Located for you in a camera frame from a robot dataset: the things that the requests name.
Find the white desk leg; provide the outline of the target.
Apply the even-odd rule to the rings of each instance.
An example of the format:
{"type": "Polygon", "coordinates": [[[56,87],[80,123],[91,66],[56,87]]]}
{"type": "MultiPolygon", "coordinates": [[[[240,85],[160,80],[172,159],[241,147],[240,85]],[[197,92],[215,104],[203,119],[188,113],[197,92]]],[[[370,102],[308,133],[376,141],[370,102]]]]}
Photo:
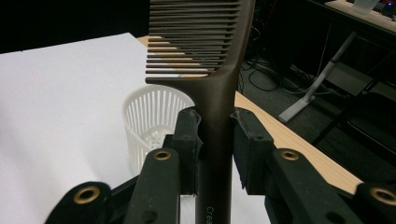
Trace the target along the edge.
{"type": "Polygon", "coordinates": [[[305,109],[312,101],[315,100],[315,93],[318,87],[322,84],[325,78],[330,74],[330,72],[334,69],[342,55],[346,52],[348,47],[351,45],[353,40],[356,38],[357,33],[351,32],[349,36],[346,38],[341,47],[336,51],[336,53],[331,57],[329,62],[317,76],[315,81],[308,88],[306,94],[296,101],[293,105],[284,110],[280,115],[277,116],[277,119],[282,123],[289,122],[292,118],[294,118],[298,113],[300,113],[303,109],[305,109]]]}

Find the grey flat panel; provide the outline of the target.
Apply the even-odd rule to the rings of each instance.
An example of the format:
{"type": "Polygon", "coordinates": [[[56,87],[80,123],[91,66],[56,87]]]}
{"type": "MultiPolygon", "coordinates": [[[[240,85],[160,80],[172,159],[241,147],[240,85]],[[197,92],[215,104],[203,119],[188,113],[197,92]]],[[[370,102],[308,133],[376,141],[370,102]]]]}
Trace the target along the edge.
{"type": "Polygon", "coordinates": [[[357,96],[372,79],[344,63],[337,63],[326,80],[341,90],[357,96]]]}

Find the wooden-top desk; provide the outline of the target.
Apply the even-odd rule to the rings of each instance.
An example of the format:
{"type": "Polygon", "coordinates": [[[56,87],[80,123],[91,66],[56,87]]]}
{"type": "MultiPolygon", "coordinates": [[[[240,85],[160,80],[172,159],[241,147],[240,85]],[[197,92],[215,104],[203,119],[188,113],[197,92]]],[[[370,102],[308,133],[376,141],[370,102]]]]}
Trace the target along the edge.
{"type": "Polygon", "coordinates": [[[396,21],[379,12],[371,11],[368,15],[360,15],[352,11],[352,4],[347,0],[304,0],[304,2],[330,19],[350,26],[354,31],[396,43],[396,21]]]}

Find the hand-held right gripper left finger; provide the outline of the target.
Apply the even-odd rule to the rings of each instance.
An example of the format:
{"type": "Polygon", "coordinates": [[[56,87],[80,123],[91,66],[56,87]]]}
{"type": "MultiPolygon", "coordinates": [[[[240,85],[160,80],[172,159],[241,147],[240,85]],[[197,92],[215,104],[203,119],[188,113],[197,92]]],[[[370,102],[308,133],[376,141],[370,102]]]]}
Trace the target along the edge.
{"type": "Polygon", "coordinates": [[[179,156],[180,194],[195,195],[197,193],[198,154],[203,145],[198,130],[201,117],[195,107],[187,107],[177,114],[176,128],[167,134],[163,146],[172,148],[179,156]]]}

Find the black metal stand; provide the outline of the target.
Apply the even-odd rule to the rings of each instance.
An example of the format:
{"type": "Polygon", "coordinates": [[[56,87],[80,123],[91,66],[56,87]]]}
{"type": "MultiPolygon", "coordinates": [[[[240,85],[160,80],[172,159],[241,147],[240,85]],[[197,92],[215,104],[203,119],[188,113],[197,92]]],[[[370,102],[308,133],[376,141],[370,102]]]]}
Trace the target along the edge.
{"type": "Polygon", "coordinates": [[[368,92],[355,98],[314,142],[320,142],[337,124],[383,148],[396,150],[396,102],[380,93],[368,92]]]}

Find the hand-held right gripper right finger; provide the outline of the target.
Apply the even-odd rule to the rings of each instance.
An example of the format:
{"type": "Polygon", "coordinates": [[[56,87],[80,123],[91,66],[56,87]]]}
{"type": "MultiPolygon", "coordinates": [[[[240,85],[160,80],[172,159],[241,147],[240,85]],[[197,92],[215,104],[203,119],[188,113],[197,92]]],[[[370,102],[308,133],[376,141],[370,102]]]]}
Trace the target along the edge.
{"type": "Polygon", "coordinates": [[[233,121],[233,158],[242,188],[248,195],[264,195],[266,168],[274,139],[256,115],[237,107],[231,114],[233,121]]]}

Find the brown plastic comb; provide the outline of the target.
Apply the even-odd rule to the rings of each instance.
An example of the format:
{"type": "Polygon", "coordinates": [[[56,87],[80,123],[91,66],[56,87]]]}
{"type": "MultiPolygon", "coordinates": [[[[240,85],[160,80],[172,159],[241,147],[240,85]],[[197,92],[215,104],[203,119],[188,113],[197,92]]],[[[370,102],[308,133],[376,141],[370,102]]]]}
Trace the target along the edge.
{"type": "Polygon", "coordinates": [[[202,121],[195,224],[230,224],[231,114],[256,0],[149,0],[148,84],[188,95],[202,121]]]}

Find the translucent plastic container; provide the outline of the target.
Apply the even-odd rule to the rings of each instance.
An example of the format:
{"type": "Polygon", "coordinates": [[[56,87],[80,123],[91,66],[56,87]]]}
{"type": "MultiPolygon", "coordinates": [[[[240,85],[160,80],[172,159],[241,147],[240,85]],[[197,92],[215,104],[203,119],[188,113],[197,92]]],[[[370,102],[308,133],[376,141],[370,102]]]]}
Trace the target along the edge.
{"type": "Polygon", "coordinates": [[[354,0],[351,11],[360,15],[369,14],[380,0],[354,0]]]}

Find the white slotted plastic basket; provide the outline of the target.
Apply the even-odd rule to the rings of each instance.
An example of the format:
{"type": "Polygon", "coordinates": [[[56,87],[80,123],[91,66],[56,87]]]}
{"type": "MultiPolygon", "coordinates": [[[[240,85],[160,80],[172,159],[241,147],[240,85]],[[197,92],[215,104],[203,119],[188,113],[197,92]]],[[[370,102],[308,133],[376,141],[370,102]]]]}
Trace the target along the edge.
{"type": "Polygon", "coordinates": [[[134,174],[140,173],[150,151],[174,132],[178,112],[190,106],[193,101],[185,93],[160,85],[147,85],[126,97],[122,117],[134,174]]]}

